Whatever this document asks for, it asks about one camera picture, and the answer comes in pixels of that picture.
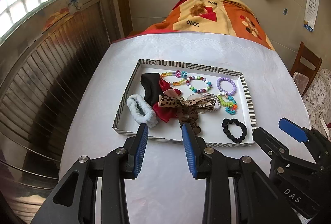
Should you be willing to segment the orange patterned blanket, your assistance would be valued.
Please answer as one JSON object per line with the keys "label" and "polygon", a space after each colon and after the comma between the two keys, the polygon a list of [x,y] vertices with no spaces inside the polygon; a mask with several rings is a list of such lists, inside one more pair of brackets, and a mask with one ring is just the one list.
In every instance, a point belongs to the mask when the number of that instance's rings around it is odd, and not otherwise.
{"label": "orange patterned blanket", "polygon": [[256,15],[241,0],[180,0],[166,19],[143,34],[176,31],[229,35],[274,50]]}

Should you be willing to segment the floral fabric cover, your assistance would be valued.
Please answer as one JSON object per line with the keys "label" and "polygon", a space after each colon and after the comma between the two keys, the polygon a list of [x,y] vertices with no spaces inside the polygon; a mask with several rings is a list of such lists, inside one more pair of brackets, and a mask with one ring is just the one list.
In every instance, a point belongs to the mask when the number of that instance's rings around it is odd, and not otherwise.
{"label": "floral fabric cover", "polygon": [[330,140],[330,69],[318,71],[303,96],[310,125]]}

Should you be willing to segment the wooden chair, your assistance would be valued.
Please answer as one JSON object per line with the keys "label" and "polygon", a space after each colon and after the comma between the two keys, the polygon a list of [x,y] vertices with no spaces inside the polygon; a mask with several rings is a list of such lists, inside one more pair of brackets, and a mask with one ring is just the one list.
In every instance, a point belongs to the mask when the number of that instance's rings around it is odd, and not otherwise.
{"label": "wooden chair", "polygon": [[315,55],[303,42],[300,43],[290,75],[295,81],[301,96],[309,89],[322,62],[322,58]]}

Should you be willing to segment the black scrunchie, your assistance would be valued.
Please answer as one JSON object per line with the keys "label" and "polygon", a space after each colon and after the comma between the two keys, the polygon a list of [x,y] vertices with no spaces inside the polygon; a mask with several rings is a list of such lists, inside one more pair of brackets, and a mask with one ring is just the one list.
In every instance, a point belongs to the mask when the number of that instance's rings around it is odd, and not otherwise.
{"label": "black scrunchie", "polygon": [[223,119],[222,128],[225,136],[236,144],[242,143],[248,134],[246,125],[235,118]]}

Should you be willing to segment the eye chart poster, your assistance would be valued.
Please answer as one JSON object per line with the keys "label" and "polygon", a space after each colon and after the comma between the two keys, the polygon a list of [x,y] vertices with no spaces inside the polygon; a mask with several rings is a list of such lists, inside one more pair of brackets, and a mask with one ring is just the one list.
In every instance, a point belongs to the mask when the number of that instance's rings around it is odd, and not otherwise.
{"label": "eye chart poster", "polygon": [[317,20],[319,8],[319,0],[307,0],[303,26],[310,32],[314,31],[315,22]]}

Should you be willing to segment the leopard print bow scrunchie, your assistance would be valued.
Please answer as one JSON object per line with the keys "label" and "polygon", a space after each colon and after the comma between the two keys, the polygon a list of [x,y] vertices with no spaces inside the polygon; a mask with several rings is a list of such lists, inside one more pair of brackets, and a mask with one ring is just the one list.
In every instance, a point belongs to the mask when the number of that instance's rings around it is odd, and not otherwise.
{"label": "leopard print bow scrunchie", "polygon": [[176,98],[170,96],[159,96],[158,103],[153,106],[155,113],[164,122],[168,123],[170,119],[177,119],[180,128],[184,123],[189,123],[197,135],[201,132],[198,126],[200,111],[213,111],[217,101],[214,98],[200,97],[191,100]]}

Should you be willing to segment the striped black white tray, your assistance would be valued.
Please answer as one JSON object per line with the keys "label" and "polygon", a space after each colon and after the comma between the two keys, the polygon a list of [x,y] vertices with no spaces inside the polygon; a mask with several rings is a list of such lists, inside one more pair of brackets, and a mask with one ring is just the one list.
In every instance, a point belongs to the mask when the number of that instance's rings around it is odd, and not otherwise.
{"label": "striped black white tray", "polygon": [[190,123],[212,147],[250,146],[257,127],[241,72],[151,59],[137,61],[112,128],[134,136],[141,123],[148,124],[149,139],[177,144],[182,125]]}

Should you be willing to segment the white fluffy scrunchie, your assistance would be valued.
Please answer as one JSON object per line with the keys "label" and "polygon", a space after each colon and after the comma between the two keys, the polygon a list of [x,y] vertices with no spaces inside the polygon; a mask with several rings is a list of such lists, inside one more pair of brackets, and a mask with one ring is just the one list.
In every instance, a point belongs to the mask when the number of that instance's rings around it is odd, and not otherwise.
{"label": "white fluffy scrunchie", "polygon": [[146,124],[149,128],[157,125],[157,115],[153,108],[144,100],[141,95],[131,95],[128,97],[127,107],[138,124]]}

